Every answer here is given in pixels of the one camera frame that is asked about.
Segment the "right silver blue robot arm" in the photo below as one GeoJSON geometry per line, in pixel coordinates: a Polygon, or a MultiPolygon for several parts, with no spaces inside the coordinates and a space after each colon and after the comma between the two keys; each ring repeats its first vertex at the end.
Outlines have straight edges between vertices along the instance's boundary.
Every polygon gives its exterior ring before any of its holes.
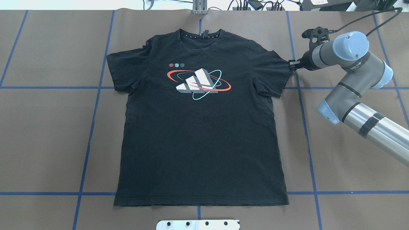
{"type": "Polygon", "coordinates": [[[309,50],[298,60],[290,60],[294,69],[316,71],[338,65],[346,75],[325,97],[317,112],[332,124],[343,122],[361,137],[408,166],[408,129],[361,102],[368,90],[382,88],[390,82],[393,70],[369,51],[369,41],[362,32],[353,31],[329,39],[333,30],[307,29],[309,50]]]}

